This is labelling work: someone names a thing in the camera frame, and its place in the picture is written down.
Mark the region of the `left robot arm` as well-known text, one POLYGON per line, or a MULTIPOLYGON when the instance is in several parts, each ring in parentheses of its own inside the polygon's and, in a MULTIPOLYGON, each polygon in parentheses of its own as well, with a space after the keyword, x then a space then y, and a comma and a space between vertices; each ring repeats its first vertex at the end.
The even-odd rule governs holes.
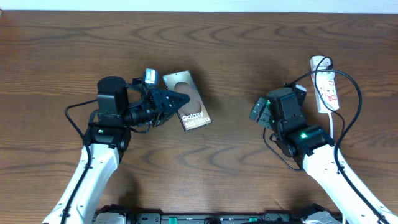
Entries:
POLYGON ((89 118, 81 157, 68 186, 44 223, 134 223, 132 212, 118 205, 97 206, 104 188, 121 163, 131 134, 139 126, 163 125, 190 97, 163 90, 135 78, 131 83, 117 76, 97 83, 98 109, 89 118))

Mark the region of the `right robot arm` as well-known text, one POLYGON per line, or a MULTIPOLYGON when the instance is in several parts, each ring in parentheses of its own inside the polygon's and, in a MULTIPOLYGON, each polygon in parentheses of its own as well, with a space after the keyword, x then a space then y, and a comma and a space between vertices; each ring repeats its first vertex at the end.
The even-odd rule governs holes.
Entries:
POLYGON ((364 185, 319 125, 309 125, 302 112, 307 91, 300 85, 270 91, 258 98, 249 117, 271 130, 283 154, 311 176, 349 223, 397 223, 364 185))

